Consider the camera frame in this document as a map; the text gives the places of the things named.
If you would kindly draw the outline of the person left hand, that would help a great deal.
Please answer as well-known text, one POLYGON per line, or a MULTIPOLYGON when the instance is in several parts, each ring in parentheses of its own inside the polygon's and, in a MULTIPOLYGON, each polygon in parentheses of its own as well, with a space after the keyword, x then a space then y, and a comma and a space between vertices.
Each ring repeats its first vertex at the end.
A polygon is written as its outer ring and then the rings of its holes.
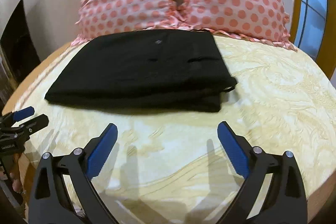
POLYGON ((22 155, 21 153, 16 153, 13 155, 13 166, 9 173, 13 182, 12 184, 13 190, 19 194, 22 194, 24 192, 19 170, 19 159, 21 155, 22 155))

